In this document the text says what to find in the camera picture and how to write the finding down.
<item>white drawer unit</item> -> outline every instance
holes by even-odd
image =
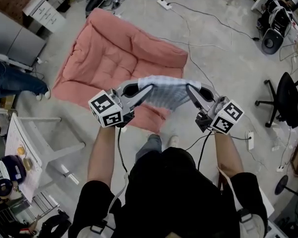
[[[40,7],[37,8],[37,10],[33,13],[32,18],[34,18],[36,21],[39,21],[43,18],[44,14],[51,8],[51,5],[44,1]]]
[[[65,24],[65,19],[59,14],[56,13],[45,25],[47,29],[49,29],[52,33],[57,31]]]

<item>black and white marker cube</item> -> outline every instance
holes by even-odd
[[[244,111],[233,100],[227,103],[215,116],[211,127],[225,135],[242,118]]]
[[[88,104],[103,128],[123,121],[122,108],[104,90],[90,99]]]

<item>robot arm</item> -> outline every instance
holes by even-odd
[[[139,90],[138,80],[123,82],[117,89],[101,91],[88,103],[102,127],[116,125],[124,127],[134,117],[134,108],[139,106],[153,90],[148,85]],[[220,96],[216,90],[206,84],[197,89],[188,84],[186,92],[195,107],[199,110],[195,119],[202,132],[208,127],[228,134],[244,114],[243,110],[226,96]]]

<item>gray pants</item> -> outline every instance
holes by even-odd
[[[157,151],[159,153],[162,153],[161,144],[162,143],[161,143],[160,136],[156,134],[151,134],[148,137],[148,141],[143,145],[143,147],[136,154],[135,162],[137,162],[138,159],[140,159],[143,155],[145,155],[148,152]]]

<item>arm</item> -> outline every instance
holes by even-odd
[[[101,127],[89,158],[87,181],[102,181],[110,188],[114,158],[115,127]]]
[[[36,217],[36,219],[35,219],[35,221],[29,226],[29,231],[30,231],[30,233],[32,233],[34,230],[35,230],[35,228],[36,228],[36,225],[38,224],[38,221],[41,219],[41,216],[40,215],[38,215],[37,217]]]
[[[228,177],[244,172],[240,155],[229,135],[216,132],[215,146],[218,166]]]

